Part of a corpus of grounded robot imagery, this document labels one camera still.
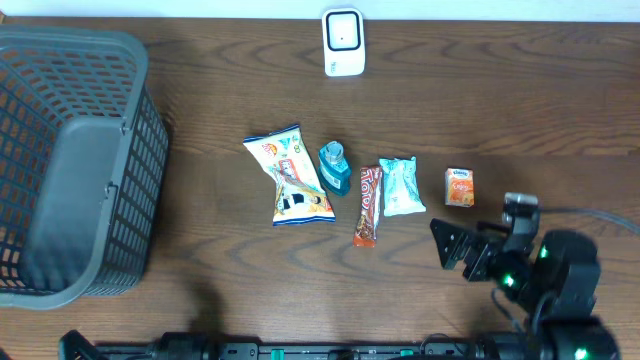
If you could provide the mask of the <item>red orange chocolate bar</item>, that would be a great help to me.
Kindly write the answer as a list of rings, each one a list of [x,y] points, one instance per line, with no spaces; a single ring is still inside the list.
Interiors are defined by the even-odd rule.
[[[382,170],[379,165],[360,169],[361,211],[357,221],[353,245],[373,248],[377,242],[380,213]]]

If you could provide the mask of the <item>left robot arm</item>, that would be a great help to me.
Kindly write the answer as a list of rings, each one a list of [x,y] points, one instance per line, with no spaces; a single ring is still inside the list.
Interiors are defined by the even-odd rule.
[[[94,344],[79,331],[71,330],[58,344],[60,360],[217,360],[219,355],[219,347],[205,335],[178,332],[167,332],[150,343]]]

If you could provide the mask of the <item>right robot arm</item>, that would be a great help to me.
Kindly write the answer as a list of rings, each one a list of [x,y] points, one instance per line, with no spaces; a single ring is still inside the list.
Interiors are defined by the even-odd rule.
[[[614,336],[594,316],[601,275],[597,247],[573,230],[552,230],[533,247],[541,210],[507,205],[506,226],[480,222],[465,229],[432,219],[441,266],[465,265],[469,282],[492,281],[528,315],[511,333],[485,334],[462,350],[464,359],[618,359]]]

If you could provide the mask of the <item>teal mouthwash bottle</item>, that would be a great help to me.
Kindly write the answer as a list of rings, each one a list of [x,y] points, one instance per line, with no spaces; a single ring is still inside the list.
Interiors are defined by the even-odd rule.
[[[338,196],[350,191],[351,167],[345,158],[344,147],[338,141],[331,141],[318,152],[318,176],[322,184]]]

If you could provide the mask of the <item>orange tissue box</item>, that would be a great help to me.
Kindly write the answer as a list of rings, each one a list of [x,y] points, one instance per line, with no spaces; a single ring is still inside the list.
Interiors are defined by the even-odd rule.
[[[473,171],[448,168],[445,172],[445,204],[472,207],[475,205]]]

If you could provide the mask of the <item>yellow snack bag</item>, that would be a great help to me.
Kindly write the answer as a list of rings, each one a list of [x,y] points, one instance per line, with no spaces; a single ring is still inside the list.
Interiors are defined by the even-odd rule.
[[[336,220],[299,125],[246,137],[243,145],[275,182],[274,226]]]

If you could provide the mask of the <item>light blue tissue pack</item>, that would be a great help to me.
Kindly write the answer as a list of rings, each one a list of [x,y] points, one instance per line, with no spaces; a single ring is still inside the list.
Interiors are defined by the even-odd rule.
[[[421,201],[416,178],[416,157],[409,159],[381,158],[383,171],[384,215],[392,217],[426,211]]]

